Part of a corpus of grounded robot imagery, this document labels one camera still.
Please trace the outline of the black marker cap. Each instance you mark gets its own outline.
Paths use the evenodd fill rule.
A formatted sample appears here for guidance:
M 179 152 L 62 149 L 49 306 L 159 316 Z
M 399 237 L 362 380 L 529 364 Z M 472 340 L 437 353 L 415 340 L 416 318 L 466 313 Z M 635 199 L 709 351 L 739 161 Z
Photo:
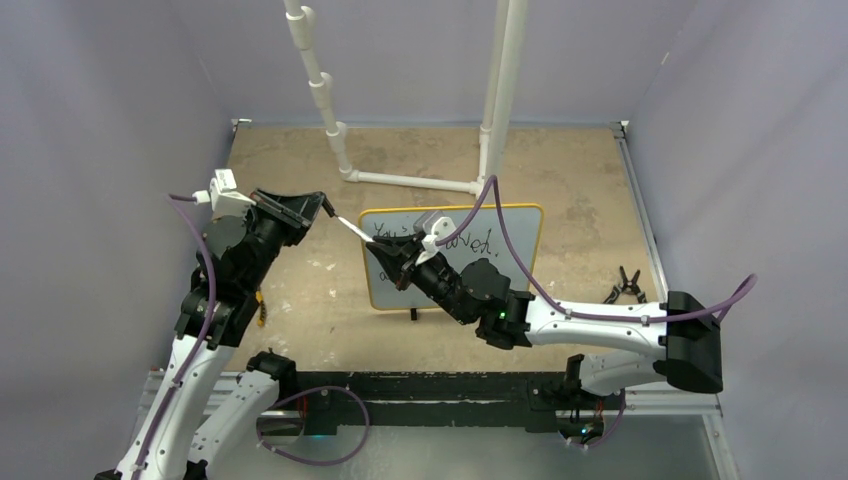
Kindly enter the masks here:
M 335 208 L 331 205 L 331 203 L 329 201 L 325 200 L 322 203 L 322 208 L 324 209 L 324 211 L 328 214 L 328 216 L 330 218 L 334 218 L 334 217 L 337 216 Z

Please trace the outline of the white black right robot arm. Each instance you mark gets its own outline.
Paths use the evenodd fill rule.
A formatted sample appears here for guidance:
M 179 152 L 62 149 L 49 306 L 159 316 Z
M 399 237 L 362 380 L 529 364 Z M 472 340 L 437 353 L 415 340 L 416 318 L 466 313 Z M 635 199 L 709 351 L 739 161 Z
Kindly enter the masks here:
M 441 253 L 430 254 L 420 234 L 376 236 L 367 251 L 397 290 L 415 286 L 462 325 L 472 325 L 486 344 L 511 350 L 554 344 L 610 349 L 574 356 L 561 381 L 564 399 L 584 407 L 631 386 L 666 381 L 679 390 L 722 391 L 721 328 L 685 292 L 667 302 L 631 307 L 546 300 L 515 290 L 486 258 L 456 271 Z

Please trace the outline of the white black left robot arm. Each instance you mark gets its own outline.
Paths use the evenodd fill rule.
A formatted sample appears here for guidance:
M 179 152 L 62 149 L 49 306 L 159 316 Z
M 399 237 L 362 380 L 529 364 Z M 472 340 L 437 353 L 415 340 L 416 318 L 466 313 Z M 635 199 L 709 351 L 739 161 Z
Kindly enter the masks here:
M 100 479 L 208 479 L 219 460 L 266 408 L 297 399 L 295 364 L 261 353 L 246 379 L 211 414 L 205 413 L 224 367 L 260 309 L 257 294 L 285 247 L 299 244 L 321 211 L 335 211 L 321 191 L 285 196 L 256 189 L 196 192 L 212 219 L 190 229 L 198 265 L 175 325 L 164 377 L 150 411 L 117 466 Z

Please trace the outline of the yellow framed whiteboard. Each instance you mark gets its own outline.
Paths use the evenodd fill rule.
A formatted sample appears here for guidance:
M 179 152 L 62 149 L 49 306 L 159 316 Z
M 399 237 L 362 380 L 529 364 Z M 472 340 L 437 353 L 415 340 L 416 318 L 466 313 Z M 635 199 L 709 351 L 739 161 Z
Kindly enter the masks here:
M 376 236 L 406 236 L 413 233 L 413 224 L 428 207 L 368 209 L 358 218 L 358 226 L 366 234 Z M 529 269 L 534 266 L 544 222 L 544 210 L 535 203 L 512 203 L 502 207 L 508 234 L 515 252 Z M 527 290 L 529 281 L 512 257 L 501 232 L 496 206 L 486 204 L 477 212 L 459 238 L 440 251 L 450 265 L 461 271 L 467 264 L 486 258 L 501 274 L 511 279 L 511 287 Z M 417 287 L 399 291 L 389 280 L 378 261 L 368 251 L 363 252 L 371 306 L 376 310 L 435 309 L 437 305 Z

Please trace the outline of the white whiteboard marker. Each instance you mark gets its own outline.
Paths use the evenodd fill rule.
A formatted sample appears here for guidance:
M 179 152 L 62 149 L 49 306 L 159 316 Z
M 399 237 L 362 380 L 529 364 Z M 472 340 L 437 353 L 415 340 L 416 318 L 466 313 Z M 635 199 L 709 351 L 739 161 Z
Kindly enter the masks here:
M 344 218 L 344 217 L 342 217 L 338 214 L 334 214 L 333 218 L 338 220 L 345 228 L 347 228 L 351 233 L 356 235 L 362 242 L 364 242 L 364 243 L 373 242 L 372 236 L 367 234 L 365 231 L 363 231 L 361 228 L 359 228 L 357 225 L 355 225 L 351 221 L 347 220 L 346 218 Z

